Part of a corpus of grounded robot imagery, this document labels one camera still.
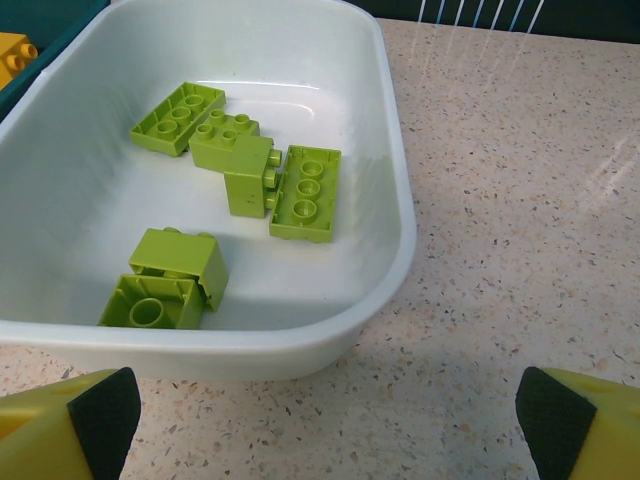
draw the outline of granite countertop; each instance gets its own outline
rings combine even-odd
[[[640,46],[380,21],[419,225],[333,366],[140,381],[123,479],[536,479],[529,365],[640,386]],[[79,372],[1,347],[0,394]]]

